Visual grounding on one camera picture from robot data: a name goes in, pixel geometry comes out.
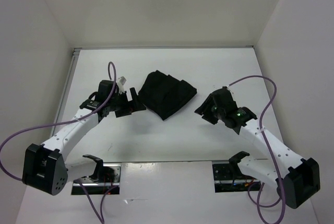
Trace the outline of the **black pleated skirt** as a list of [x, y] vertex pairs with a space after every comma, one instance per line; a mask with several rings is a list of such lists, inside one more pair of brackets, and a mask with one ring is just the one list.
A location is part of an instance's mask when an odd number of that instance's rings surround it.
[[188, 82], [157, 70], [148, 74], [138, 96], [148, 109], [164, 121], [185, 106], [196, 94], [197, 89]]

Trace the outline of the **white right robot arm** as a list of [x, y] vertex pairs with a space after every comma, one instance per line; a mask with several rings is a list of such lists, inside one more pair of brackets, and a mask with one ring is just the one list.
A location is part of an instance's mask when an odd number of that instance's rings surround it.
[[313, 158], [305, 159], [279, 141], [247, 107], [238, 107], [230, 90], [222, 87], [206, 98], [195, 110], [207, 122], [222, 121], [246, 143], [252, 144], [268, 160], [258, 160], [246, 151], [229, 159], [229, 173], [239, 179], [248, 175], [276, 189], [285, 203], [297, 209], [320, 190], [319, 164]]

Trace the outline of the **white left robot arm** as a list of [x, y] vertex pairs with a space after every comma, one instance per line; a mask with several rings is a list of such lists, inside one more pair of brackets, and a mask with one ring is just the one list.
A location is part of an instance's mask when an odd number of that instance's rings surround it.
[[57, 195], [67, 182], [73, 182], [84, 174], [92, 182], [100, 181], [104, 176], [101, 158], [85, 155], [89, 162], [76, 166], [67, 165], [66, 159], [81, 139], [109, 113], [123, 117], [145, 110], [135, 88], [130, 89], [132, 100], [128, 100], [124, 83], [124, 77], [117, 81], [102, 80], [98, 90], [80, 105], [69, 124], [42, 144], [31, 144], [25, 152], [22, 182], [50, 195]]

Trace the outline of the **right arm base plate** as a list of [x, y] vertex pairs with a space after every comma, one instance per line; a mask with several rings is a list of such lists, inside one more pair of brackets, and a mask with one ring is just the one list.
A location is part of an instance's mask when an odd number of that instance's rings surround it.
[[212, 172], [216, 193], [259, 191], [260, 182], [248, 175], [233, 171], [228, 161], [213, 161]]

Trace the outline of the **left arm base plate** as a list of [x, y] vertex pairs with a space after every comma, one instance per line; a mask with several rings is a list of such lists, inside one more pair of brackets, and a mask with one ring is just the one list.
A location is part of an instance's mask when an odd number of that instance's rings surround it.
[[121, 168], [120, 163], [105, 163], [103, 172], [98, 178], [87, 175], [78, 181], [86, 188], [89, 195], [103, 195], [111, 188], [108, 194], [118, 195], [120, 193]]

